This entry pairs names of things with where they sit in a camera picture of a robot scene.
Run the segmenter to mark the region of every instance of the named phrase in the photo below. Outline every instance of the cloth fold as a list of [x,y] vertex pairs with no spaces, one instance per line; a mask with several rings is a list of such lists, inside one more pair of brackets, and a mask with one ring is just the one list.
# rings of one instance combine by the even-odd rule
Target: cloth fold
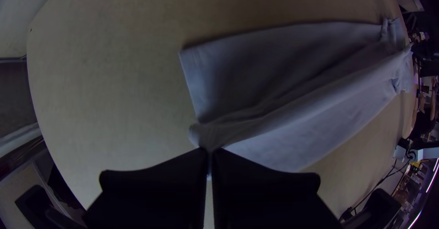
[[354,136],[412,86],[399,19],[327,22],[232,36],[183,50],[196,146],[295,172]]

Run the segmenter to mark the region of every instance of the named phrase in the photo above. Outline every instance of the round table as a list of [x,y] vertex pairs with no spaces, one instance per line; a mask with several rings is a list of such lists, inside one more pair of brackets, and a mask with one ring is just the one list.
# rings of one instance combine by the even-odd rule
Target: round table
[[[234,33],[311,21],[380,24],[395,0],[49,0],[28,28],[33,104],[47,147],[87,208],[102,170],[143,169],[194,148],[178,52]],[[391,165],[410,126],[400,95],[357,136],[305,171],[339,216]],[[211,191],[206,220],[212,220]]]

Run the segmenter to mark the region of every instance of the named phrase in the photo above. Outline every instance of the black cable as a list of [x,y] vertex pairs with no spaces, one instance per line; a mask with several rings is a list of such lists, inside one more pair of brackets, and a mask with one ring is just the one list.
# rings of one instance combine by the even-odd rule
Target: black cable
[[375,185],[375,187],[355,206],[355,207],[353,207],[352,209],[351,209],[351,211],[355,211],[355,214],[357,214],[357,207],[360,205],[360,204],[362,204],[371,194],[372,194],[372,192],[374,192],[374,190],[375,190],[375,188],[376,187],[378,187],[378,185],[380,185],[380,184],[382,184],[383,182],[384,182],[384,180],[386,180],[388,177],[390,177],[390,176],[392,176],[392,175],[395,175],[397,172],[400,172],[402,169],[404,169],[404,168],[406,168],[407,167],[407,165],[410,163],[410,161],[411,161],[412,159],[410,158],[408,161],[407,161],[407,163],[403,166],[403,167],[401,167],[400,169],[398,169],[397,171],[395,171],[394,173],[392,173],[391,174],[391,172],[392,172],[392,170],[395,168],[395,165],[396,165],[396,159],[395,159],[395,163],[393,163],[393,166],[392,166],[392,168],[390,169],[390,171],[387,173],[387,175],[384,177],[384,178],[382,178],[376,185]]

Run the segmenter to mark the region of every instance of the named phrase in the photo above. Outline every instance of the desk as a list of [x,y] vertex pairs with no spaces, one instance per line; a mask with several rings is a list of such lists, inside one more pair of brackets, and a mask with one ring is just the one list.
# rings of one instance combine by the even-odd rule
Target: desk
[[[381,24],[395,0],[49,0],[29,26],[28,71],[49,151],[78,200],[102,170],[135,170],[193,149],[195,122],[178,60],[183,46],[298,22]],[[389,170],[410,130],[413,98],[397,96],[357,136],[306,169],[339,216]],[[206,220],[212,220],[211,191]]]

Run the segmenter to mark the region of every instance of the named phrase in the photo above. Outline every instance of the wall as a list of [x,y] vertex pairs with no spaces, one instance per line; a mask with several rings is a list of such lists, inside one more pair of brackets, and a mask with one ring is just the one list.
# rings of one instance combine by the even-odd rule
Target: wall
[[26,64],[0,64],[0,122],[0,138],[37,122]]
[[0,0],[0,57],[26,55],[27,26],[47,0]]

